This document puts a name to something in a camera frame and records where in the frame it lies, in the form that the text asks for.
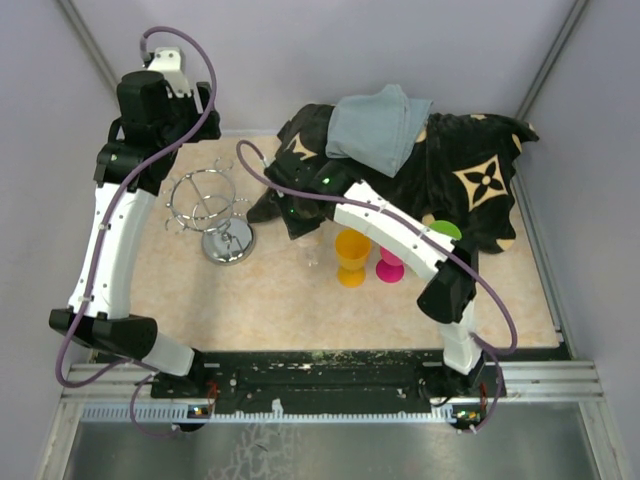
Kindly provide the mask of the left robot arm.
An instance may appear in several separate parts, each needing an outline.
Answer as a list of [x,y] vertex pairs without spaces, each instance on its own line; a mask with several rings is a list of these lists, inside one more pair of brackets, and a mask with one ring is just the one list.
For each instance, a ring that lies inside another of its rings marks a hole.
[[120,115],[97,155],[83,267],[66,307],[49,316],[50,328],[64,337],[56,378],[74,385],[60,365],[77,344],[173,376],[174,387],[194,397],[208,384],[197,351],[162,334],[155,319],[132,314],[130,295],[142,233],[178,149],[221,136],[214,84],[188,89],[168,74],[139,70],[122,77],[116,95]]

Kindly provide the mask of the light blue folded towel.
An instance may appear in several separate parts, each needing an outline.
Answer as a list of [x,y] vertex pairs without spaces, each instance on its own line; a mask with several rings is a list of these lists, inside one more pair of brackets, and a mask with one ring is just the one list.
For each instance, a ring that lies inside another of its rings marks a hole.
[[344,97],[332,110],[325,154],[353,159],[393,178],[411,155],[432,104],[408,97],[397,84],[372,95]]

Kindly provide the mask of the orange wine glass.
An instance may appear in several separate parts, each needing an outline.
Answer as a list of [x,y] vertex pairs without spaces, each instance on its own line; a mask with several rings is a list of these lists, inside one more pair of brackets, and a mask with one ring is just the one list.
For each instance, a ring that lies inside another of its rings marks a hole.
[[361,286],[366,279],[366,264],[371,251],[371,241],[353,229],[341,231],[334,242],[338,261],[337,278],[347,288]]

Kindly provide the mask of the clear wine glass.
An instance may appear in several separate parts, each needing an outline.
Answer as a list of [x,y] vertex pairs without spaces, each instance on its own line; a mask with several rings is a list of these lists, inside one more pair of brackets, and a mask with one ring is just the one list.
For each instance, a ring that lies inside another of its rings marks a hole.
[[322,250],[323,234],[320,229],[307,233],[294,241],[297,247],[297,257],[300,265],[315,267],[319,264]]

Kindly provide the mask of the pink wine glass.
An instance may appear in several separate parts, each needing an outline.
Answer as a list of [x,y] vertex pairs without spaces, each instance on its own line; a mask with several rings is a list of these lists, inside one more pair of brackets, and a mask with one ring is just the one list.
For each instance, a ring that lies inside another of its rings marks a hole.
[[379,247],[380,259],[376,264],[377,277],[389,284],[401,281],[405,274],[404,263],[390,251]]

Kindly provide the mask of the black patterned blanket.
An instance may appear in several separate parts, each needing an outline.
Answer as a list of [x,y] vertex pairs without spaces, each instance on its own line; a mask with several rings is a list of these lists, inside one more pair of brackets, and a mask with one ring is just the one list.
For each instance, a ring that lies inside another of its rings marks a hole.
[[534,127],[498,114],[434,113],[419,131],[408,159],[389,177],[352,158],[325,153],[333,106],[307,104],[278,132],[280,145],[264,175],[297,191],[341,196],[366,182],[383,199],[419,222],[444,220],[489,254],[508,250],[515,160]]

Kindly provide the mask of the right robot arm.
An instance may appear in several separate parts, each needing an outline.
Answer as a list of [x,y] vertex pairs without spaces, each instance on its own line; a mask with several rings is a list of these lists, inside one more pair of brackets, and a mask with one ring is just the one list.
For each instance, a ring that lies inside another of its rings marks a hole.
[[296,158],[274,160],[265,176],[278,186],[283,218],[297,231],[332,220],[368,237],[425,282],[417,306],[438,324],[448,387],[461,396],[473,393],[484,367],[472,338],[477,248],[422,226],[340,162],[313,167]]

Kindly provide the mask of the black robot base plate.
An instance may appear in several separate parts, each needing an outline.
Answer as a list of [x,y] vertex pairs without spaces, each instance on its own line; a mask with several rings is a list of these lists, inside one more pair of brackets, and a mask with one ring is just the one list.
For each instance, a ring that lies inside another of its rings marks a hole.
[[220,414],[428,413],[439,398],[494,393],[496,366],[482,358],[470,374],[445,366],[439,350],[205,352],[185,377],[159,374],[155,399],[211,400]]

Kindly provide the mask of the green wine glass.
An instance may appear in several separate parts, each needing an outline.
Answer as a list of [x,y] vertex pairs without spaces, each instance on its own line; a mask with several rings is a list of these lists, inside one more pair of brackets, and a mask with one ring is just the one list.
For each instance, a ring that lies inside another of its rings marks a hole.
[[448,260],[447,253],[453,252],[454,242],[461,238],[461,231],[453,223],[425,215],[419,233],[410,241],[407,265],[419,278],[430,280]]

